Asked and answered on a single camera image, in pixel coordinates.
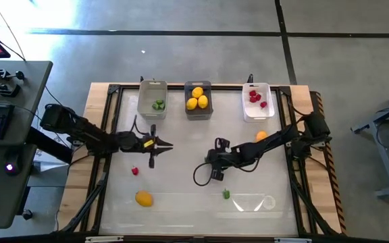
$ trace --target clear plastic container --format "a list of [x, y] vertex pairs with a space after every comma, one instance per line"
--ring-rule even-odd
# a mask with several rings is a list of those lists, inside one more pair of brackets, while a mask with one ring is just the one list
[[[165, 109], [155, 110], [153, 104], [161, 99]], [[145, 119], [165, 119], [167, 110], [167, 82], [163, 80], [143, 80], [139, 87], [138, 112]]]
[[[250, 102], [250, 91], [256, 91], [261, 95], [261, 100], [256, 103]], [[267, 83], [246, 83], [242, 85], [242, 109], [244, 110], [244, 121], [264, 122], [267, 118], [274, 116], [273, 99], [271, 89]], [[267, 107], [261, 108], [261, 102], [266, 101]]]

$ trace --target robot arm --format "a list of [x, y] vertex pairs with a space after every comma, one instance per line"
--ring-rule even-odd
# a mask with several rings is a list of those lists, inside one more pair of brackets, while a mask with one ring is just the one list
[[68, 107], [58, 104], [48, 104], [40, 122], [40, 126], [48, 131], [68, 134], [69, 142], [83, 142], [90, 155], [102, 156], [121, 150], [125, 153], [150, 153], [149, 167], [154, 168], [154, 157], [172, 149], [172, 144], [162, 141], [155, 135], [156, 127], [151, 126], [151, 132], [139, 132], [139, 138], [132, 130], [136, 127], [136, 118], [130, 131], [108, 134], [86, 118], [76, 115]]
[[[304, 121], [306, 128], [303, 133], [299, 132], [296, 126], [301, 121]], [[233, 146], [230, 152], [226, 151], [230, 142], [224, 138], [216, 138], [215, 148], [208, 151], [204, 164], [211, 164], [211, 179], [222, 181], [224, 170], [227, 168], [235, 167], [245, 172], [252, 172], [256, 169], [264, 153], [283, 144], [289, 143], [293, 157], [304, 159], [311, 155], [310, 145], [331, 140], [329, 134], [330, 130], [325, 119], [319, 114], [310, 113], [302, 116], [295, 124], [288, 125], [283, 130], [259, 142], [246, 142]], [[254, 163], [256, 165], [252, 170], [243, 169], [243, 167]], [[193, 179], [198, 186], [207, 185], [207, 183], [197, 183], [195, 175], [193, 175]]]

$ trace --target gray floor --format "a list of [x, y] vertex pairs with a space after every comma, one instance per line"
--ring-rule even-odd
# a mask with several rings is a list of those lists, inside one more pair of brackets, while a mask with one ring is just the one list
[[[19, 11], [12, 9], [17, 5]], [[289, 32], [389, 33], [389, 0], [282, 0]], [[201, 36], [68, 36], [24, 34], [22, 28], [82, 30], [278, 31], [274, 0], [0, 0], [29, 60], [54, 62], [48, 87], [82, 113], [91, 82], [210, 80], [289, 84], [281, 38]], [[16, 44], [0, 29], [0, 39]], [[389, 198], [374, 190], [389, 186], [372, 140], [349, 128], [388, 104], [389, 38], [290, 38], [299, 84], [323, 96], [332, 131], [342, 205], [351, 236], [389, 240]], [[45, 94], [46, 103], [54, 102]], [[63, 172], [35, 175], [35, 186], [61, 186]], [[53, 230], [61, 188], [34, 188], [28, 206], [34, 221], [16, 219], [0, 236]], [[42, 197], [52, 200], [42, 202]]]

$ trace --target lemon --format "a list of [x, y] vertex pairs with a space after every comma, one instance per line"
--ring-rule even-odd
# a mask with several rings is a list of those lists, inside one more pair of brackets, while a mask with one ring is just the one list
[[136, 202], [143, 207], [153, 206], [153, 195], [149, 194], [146, 190], [140, 190], [136, 193], [134, 197]]
[[196, 87], [192, 91], [192, 96], [193, 98], [199, 98], [201, 95], [203, 95], [203, 88], [201, 87]]
[[193, 110], [196, 108], [197, 106], [197, 99], [196, 98], [190, 98], [188, 101], [187, 101], [187, 109], [188, 110]]
[[259, 142], [260, 140], [262, 139], [265, 139], [268, 137], [268, 134], [266, 131], [259, 131], [257, 134], [256, 134], [256, 140], [255, 142]]
[[200, 108], [205, 109], [208, 106], [208, 98], [205, 95], [199, 97], [197, 101]]

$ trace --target red fruit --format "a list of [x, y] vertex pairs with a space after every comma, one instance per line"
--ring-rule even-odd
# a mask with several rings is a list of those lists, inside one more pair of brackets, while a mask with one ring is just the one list
[[132, 168], [133, 175], [137, 176], [139, 174], [139, 169], [137, 167]]

